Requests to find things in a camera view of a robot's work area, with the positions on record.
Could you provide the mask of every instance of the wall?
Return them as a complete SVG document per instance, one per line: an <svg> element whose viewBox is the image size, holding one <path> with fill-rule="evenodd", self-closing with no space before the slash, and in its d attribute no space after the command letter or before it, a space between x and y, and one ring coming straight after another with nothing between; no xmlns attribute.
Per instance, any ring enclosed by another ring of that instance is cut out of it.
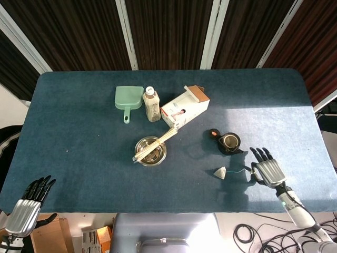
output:
<svg viewBox="0 0 337 253"><path fill-rule="evenodd" d="M0 129L23 124L28 107L0 84Z"/></svg>

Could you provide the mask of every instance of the curtain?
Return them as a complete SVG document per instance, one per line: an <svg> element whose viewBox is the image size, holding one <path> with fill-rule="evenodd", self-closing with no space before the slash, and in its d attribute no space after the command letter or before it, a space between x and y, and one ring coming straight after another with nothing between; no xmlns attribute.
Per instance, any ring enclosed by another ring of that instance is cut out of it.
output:
<svg viewBox="0 0 337 253"><path fill-rule="evenodd" d="M39 73L0 31L0 83L19 99L31 100Z"/></svg>
<svg viewBox="0 0 337 253"><path fill-rule="evenodd" d="M140 70L199 69L212 0L126 0Z"/></svg>
<svg viewBox="0 0 337 253"><path fill-rule="evenodd" d="M130 70L114 0L0 0L54 71Z"/></svg>
<svg viewBox="0 0 337 253"><path fill-rule="evenodd" d="M337 89L337 1L304 0L263 67L291 67L313 106Z"/></svg>
<svg viewBox="0 0 337 253"><path fill-rule="evenodd" d="M212 68L255 68L293 2L230 0Z"/></svg>

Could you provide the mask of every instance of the metal bowl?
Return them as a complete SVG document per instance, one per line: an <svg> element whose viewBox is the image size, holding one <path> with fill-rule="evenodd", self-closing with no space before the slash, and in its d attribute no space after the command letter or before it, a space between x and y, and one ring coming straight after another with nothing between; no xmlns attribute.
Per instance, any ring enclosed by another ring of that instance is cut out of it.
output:
<svg viewBox="0 0 337 253"><path fill-rule="evenodd" d="M135 147L135 154L137 154L139 151L142 151L146 146L150 145L155 140L158 140L156 136L148 136L141 139ZM139 163L144 166L156 166L164 161L166 153L166 145L165 143L162 143Z"/></svg>

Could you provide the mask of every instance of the black teapot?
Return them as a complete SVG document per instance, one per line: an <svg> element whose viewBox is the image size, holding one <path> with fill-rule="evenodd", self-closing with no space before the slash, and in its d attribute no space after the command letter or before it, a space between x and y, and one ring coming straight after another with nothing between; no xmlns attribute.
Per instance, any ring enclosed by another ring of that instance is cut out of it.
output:
<svg viewBox="0 0 337 253"><path fill-rule="evenodd" d="M210 137L217 141L217 147L225 155L242 154L239 149L241 139L236 133L220 134L218 129L210 129Z"/></svg>

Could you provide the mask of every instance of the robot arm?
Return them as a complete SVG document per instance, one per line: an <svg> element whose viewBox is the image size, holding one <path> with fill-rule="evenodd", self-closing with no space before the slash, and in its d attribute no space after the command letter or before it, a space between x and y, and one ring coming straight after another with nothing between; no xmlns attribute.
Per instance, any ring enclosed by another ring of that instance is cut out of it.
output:
<svg viewBox="0 0 337 253"><path fill-rule="evenodd" d="M279 164L273 159L270 152L263 148L250 148L258 163L252 163L252 173L259 184L264 184L276 190L276 196L283 208L294 222L295 226L310 232L298 239L298 244L305 253L333 253L337 252L337 244L324 229L315 221L314 217L305 208L295 192L285 184L286 177Z"/></svg>
<svg viewBox="0 0 337 253"><path fill-rule="evenodd" d="M46 220L37 221L41 207L56 181L53 179L48 182L50 178L51 176L47 176L32 182L16 203L6 225L8 236L4 237L0 245L0 253L21 252L24 237L29 236L35 228L44 226L55 219L56 213Z"/></svg>

